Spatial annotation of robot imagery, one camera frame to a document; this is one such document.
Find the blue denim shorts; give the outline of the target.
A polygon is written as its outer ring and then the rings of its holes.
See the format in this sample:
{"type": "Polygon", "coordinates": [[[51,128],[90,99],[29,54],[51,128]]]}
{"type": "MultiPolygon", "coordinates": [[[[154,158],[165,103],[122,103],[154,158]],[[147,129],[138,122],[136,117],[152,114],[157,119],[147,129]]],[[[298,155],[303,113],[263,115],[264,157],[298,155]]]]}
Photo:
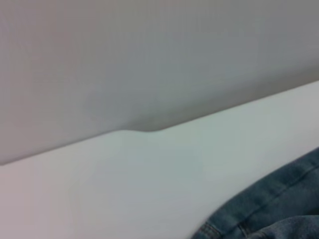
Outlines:
{"type": "Polygon", "coordinates": [[[191,239],[319,239],[319,148],[234,196],[191,239]]]}

